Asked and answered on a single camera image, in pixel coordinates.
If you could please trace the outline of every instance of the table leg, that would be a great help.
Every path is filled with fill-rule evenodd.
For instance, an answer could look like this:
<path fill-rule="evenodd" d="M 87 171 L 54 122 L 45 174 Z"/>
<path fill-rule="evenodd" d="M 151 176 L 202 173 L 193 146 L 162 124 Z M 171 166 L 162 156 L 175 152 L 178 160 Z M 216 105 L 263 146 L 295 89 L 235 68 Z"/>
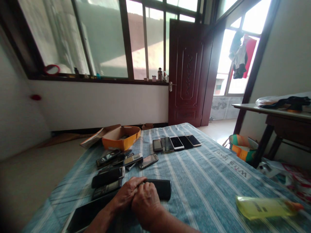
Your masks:
<path fill-rule="evenodd" d="M 260 143 L 258 145 L 257 152 L 255 154 L 254 162 L 253 162 L 253 167 L 257 168 L 259 163 L 261 162 L 261 158 L 266 150 L 266 147 L 268 145 L 268 142 L 271 138 L 271 135 L 273 133 L 274 126 L 267 125 L 265 132 L 262 135 L 262 138 L 260 140 Z"/>
<path fill-rule="evenodd" d="M 275 154 L 278 151 L 278 149 L 279 149 L 279 147 L 280 147 L 280 145 L 282 143 L 282 140 L 283 140 L 283 138 L 281 138 L 279 136 L 276 136 L 276 138 L 275 138 L 275 140 L 274 140 L 274 142 L 272 144 L 272 147 L 271 147 L 271 149 L 269 151 L 268 159 L 274 160 Z"/>

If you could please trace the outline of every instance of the yellow bottle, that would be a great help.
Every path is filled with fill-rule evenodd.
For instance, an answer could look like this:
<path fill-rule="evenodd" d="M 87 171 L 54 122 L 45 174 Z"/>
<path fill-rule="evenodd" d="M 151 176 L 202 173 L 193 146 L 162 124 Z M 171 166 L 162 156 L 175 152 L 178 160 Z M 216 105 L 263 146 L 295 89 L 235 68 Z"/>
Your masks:
<path fill-rule="evenodd" d="M 255 198 L 236 196 L 236 205 L 249 220 L 274 216 L 293 216 L 304 207 L 282 198 Z"/>

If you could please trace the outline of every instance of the floor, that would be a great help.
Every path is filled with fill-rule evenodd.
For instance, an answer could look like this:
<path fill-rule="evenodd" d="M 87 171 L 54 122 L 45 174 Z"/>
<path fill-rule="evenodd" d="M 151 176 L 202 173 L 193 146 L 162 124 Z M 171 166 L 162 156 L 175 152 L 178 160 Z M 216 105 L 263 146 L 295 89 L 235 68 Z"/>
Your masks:
<path fill-rule="evenodd" d="M 235 124 L 236 119 L 219 120 L 198 129 L 223 144 L 233 134 Z M 0 207 L 5 212 L 6 223 L 14 226 L 14 229 L 10 229 L 11 232 L 20 232 L 23 229 L 51 191 L 70 171 L 85 151 L 79 146 L 82 141 L 84 139 L 33 148 L 0 162 Z"/>
<path fill-rule="evenodd" d="M 208 126 L 199 127 L 198 129 L 222 145 L 233 134 L 235 126 L 236 119 L 231 119 L 212 121 Z"/>

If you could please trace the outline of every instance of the door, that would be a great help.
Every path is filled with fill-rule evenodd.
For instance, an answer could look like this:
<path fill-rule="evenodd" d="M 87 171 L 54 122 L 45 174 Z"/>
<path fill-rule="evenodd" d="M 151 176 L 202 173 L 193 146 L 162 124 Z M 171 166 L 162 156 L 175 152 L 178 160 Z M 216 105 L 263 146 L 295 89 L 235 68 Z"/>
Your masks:
<path fill-rule="evenodd" d="M 168 125 L 200 127 L 213 35 L 206 25 L 171 20 Z"/>

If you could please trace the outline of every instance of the white table top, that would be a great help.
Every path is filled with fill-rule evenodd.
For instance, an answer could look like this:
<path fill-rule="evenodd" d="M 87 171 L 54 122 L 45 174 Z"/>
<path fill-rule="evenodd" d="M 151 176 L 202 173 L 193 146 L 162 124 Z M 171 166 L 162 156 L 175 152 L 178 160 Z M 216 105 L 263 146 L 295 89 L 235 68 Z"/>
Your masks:
<path fill-rule="evenodd" d="M 311 119 L 311 113 L 308 112 L 301 112 L 301 113 L 293 113 L 288 112 L 286 110 L 278 110 L 278 109 L 266 109 L 257 106 L 256 104 L 232 104 L 235 108 L 245 109 L 253 112 L 263 113 L 263 114 L 278 114 L 278 115 L 285 115 L 289 117 L 295 118 L 304 118 L 304 119 Z"/>

